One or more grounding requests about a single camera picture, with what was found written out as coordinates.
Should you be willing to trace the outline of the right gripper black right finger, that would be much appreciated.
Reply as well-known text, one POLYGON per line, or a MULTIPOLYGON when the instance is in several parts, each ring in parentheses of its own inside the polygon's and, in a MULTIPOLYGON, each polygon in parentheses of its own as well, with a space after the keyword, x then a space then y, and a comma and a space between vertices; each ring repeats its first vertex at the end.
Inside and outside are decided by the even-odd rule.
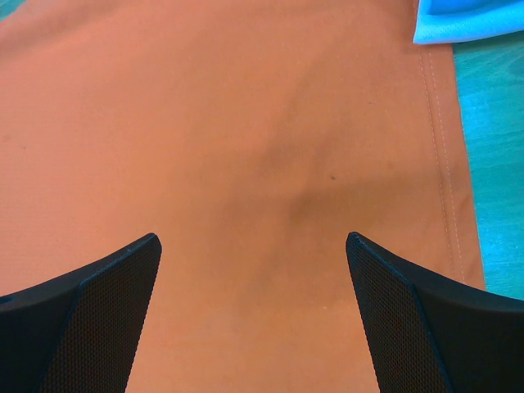
POLYGON ((523 303, 409 262, 357 232, 350 276, 382 392, 521 392, 523 303))

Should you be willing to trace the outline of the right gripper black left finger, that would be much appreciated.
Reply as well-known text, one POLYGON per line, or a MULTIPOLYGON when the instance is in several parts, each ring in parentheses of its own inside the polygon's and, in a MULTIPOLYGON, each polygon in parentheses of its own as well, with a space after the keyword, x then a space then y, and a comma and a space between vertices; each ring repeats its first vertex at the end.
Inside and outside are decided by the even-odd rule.
POLYGON ((124 392, 161 257, 149 233, 1 298, 3 392, 124 392))

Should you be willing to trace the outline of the orange t shirt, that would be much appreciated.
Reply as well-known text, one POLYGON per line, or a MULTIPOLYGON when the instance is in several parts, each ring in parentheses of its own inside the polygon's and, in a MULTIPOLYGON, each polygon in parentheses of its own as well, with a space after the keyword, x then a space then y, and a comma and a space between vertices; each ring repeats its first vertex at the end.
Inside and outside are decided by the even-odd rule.
POLYGON ((414 1, 29 1, 1 23, 1 292, 155 233, 132 392, 374 392, 356 231, 483 288, 452 49, 414 1))

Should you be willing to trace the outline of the teal folded t shirt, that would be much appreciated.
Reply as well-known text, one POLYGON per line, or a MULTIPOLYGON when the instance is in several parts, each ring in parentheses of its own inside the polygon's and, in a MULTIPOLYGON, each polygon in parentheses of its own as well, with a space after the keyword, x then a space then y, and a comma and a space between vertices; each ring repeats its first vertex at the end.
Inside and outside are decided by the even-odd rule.
POLYGON ((464 43, 522 30, 522 0, 421 0, 413 42, 464 43))

